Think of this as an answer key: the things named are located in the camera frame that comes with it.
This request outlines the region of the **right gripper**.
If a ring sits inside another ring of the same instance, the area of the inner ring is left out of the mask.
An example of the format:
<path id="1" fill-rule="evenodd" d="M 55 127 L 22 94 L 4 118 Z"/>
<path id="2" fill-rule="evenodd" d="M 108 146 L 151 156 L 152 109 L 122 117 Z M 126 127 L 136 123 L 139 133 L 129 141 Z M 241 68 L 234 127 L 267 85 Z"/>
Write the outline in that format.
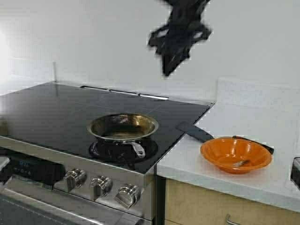
<path id="1" fill-rule="evenodd" d="M 212 30 L 202 21 L 208 0 L 165 0 L 164 3 L 172 8 L 169 18 L 150 33 L 148 46 L 155 47 L 156 54 L 162 55 L 162 71 L 164 76 L 169 76 L 173 64 L 177 69 L 189 59 L 190 48 L 199 41 L 206 41 Z"/>

